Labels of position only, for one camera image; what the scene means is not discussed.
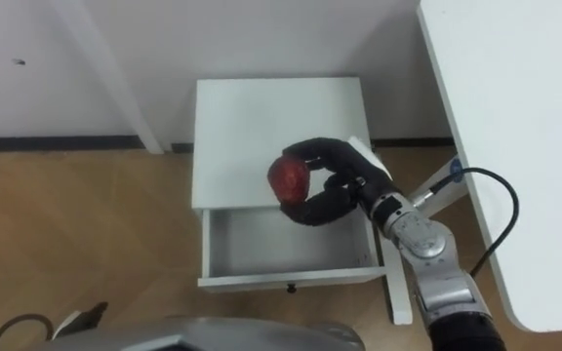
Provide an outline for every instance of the black power cord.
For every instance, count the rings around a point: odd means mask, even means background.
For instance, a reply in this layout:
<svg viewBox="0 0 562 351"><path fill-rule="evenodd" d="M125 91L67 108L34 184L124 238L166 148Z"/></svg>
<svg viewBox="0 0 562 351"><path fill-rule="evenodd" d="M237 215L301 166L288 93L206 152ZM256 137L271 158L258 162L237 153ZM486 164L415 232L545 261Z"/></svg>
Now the black power cord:
<svg viewBox="0 0 562 351"><path fill-rule="evenodd" d="M40 314L28 313L28 314L17 316L11 319L10 321L4 323L4 325L0 327L0 340L1 340L1 336L3 336L3 334L10 327L14 326L17 323L25 322L25 321L36 321L42 323L45 326L45 330L47 331L47 336L45 337L45 340L49 341L54 337L54 324L51 323L49 318Z"/></svg>
<svg viewBox="0 0 562 351"><path fill-rule="evenodd" d="M506 225L506 227L504 228L504 230L502 231L502 233L498 237L498 239L496 239L496 241L492 245L489 246L489 248L478 259L478 262L476 262L476 265L474 266L474 268L472 268L472 270L469 271L469 275L472 276L472 278L473 278L473 277L476 276L476 274L478 274L478 271L480 271L480 269L483 267L485 262L487 262L487 259L502 244L504 239L506 239L508 234L511 232L511 230L515 226L515 222L517 222L517 218L519 217L519 198L517 197L517 192L515 192L515 189L513 188L513 186L508 181L506 181L506 179L504 179L502 176L497 175L497 174L495 174L491 171L488 171L488 170L485 170L485 169L482 169L482 168L478 168L478 167L464 168L464 169L458 170L456 172L453 172L449 175L446 175L444 178L437 181L433 186L431 186L429 188L429 190L433 194L437 194L437 192L439 192L441 189L446 187L446 185L453 182L453 180L455 180L456 178L458 178L460 176L463 176L465 174L470 174L470 173L477 173L477 174L489 176L489 177L495 179L497 182L499 182L500 184L502 184L506 188L506 190L508 191L508 194L511 196L511 200L513 201L513 213L511 215L510 221L508 222L508 224Z"/></svg>

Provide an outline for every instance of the white bedside table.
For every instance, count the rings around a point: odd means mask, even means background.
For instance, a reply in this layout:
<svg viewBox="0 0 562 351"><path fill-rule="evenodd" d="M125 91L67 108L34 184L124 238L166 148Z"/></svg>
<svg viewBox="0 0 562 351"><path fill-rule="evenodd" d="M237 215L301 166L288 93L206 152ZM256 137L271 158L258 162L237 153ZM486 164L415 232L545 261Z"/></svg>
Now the white bedside table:
<svg viewBox="0 0 562 351"><path fill-rule="evenodd" d="M202 221L199 287L296 289L387 276L395 324L412 321L400 254L360 210L321 227L279 210L266 174L281 150L312 137L370 144L358 78L202 80L197 84L192 209ZM310 194L329 173L312 173ZM384 265L379 263L381 246Z"/></svg>

